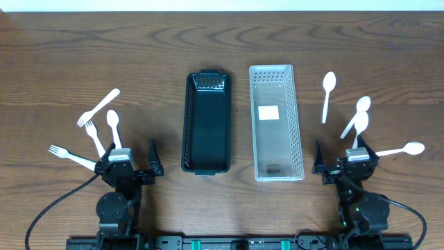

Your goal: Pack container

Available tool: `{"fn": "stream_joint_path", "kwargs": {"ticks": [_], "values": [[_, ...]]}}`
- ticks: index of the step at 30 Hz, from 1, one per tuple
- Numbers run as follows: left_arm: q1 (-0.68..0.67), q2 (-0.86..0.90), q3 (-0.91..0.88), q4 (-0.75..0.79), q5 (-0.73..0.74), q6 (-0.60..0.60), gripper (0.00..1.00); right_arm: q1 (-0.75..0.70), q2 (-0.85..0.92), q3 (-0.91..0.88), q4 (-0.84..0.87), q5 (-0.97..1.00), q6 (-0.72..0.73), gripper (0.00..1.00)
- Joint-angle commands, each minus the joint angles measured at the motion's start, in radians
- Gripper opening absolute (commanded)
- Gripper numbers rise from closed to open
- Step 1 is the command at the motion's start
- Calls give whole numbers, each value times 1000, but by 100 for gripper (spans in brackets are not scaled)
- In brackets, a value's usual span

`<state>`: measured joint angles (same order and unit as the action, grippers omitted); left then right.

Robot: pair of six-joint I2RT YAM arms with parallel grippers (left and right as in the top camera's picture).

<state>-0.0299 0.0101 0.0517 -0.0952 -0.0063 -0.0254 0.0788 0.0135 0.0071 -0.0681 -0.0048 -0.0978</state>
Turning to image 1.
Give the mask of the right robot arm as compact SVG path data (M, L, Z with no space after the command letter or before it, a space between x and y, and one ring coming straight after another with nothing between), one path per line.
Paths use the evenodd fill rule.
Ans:
M388 228L390 208L381 194L367 192L362 182L369 179L378 165L379 156L359 136L357 148L334 165L323 160L321 144L316 142L313 174L322 176L322 184L335 185L339 200L339 219L345 231L326 240L326 249L358 249L370 244L383 249L381 232Z

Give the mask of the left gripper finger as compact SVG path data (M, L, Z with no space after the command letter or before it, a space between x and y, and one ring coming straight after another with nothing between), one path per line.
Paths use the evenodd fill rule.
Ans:
M152 169L159 169L161 167L160 158L157 154L157 149L155 146L155 140L151 139L150 147L148 151L148 164Z
M110 153L112 152L112 150L115 149L115 143L111 143L110 146L107 148L106 152L101 156L100 161L101 162L107 162L108 158L110 156Z

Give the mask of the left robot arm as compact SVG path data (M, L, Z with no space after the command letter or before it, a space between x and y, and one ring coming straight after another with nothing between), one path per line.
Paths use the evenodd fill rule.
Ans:
M142 204L142 186L155 184L164 168L157 154L155 140L150 141L149 169L133 169L134 160L129 148L118 149L111 143L96 162L94 172L114 188L104 194L96 205L99 231L96 236L98 250L154 249L153 238L139 230L139 213Z

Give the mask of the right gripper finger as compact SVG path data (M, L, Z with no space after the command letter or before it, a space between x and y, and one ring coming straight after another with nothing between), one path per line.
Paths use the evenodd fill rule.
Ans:
M357 136L357 146L359 148L364 148L367 151L367 154L369 155L369 158L371 160L378 160L379 156L366 144L362 136Z
M322 155L322 151L321 151L321 144L320 141L317 140L316 141L316 155L314 158L314 166L321 166L324 165L324 160L323 160L323 155Z

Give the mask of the clear plastic basket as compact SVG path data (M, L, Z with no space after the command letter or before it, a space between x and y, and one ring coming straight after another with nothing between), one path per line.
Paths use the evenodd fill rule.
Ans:
M291 65L249 68L255 180L305 178L296 88Z

